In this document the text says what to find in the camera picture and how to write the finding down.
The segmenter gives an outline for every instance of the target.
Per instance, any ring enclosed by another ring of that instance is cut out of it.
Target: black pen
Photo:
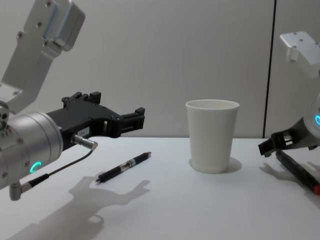
[[[283,151],[276,151],[275,156],[307,188],[314,194],[320,195],[320,183],[299,163]]]
[[[129,161],[126,161],[125,163],[116,166],[115,168],[106,171],[105,173],[102,173],[98,176],[98,179],[95,180],[97,184],[105,183],[106,181],[113,179],[114,177],[118,176],[119,174],[127,171],[128,169],[134,167],[135,165],[138,165],[139,163],[142,163],[143,161],[147,160],[151,156],[151,152],[145,152],[142,153],[139,156],[136,156]]]

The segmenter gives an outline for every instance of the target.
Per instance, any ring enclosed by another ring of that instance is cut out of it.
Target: table surface
[[[0,239],[11,240],[318,240],[320,197],[260,156],[262,139],[234,139],[228,171],[190,166],[188,138],[93,138],[86,160],[12,202],[0,191]],[[290,155],[320,177],[319,149]],[[83,156],[75,146],[25,183]],[[96,175],[143,152],[147,161],[95,185]]]

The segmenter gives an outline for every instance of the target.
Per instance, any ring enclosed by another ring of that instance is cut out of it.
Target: gray wall
[[[309,79],[300,68],[285,62],[280,34],[305,31],[320,41],[320,1],[278,1],[271,65],[266,136],[287,129],[304,114],[320,92],[320,81]]]
[[[75,0],[86,13],[79,38],[58,57],[24,112],[61,108],[80,91],[102,92],[101,104],[126,114],[146,108],[131,135],[188,135],[185,102],[240,103],[237,137],[261,137],[273,1]],[[0,73],[33,0],[0,1]]]

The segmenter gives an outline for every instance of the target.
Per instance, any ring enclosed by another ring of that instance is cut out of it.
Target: paper cup
[[[186,104],[193,168],[217,174],[227,169],[239,104],[194,100]]]

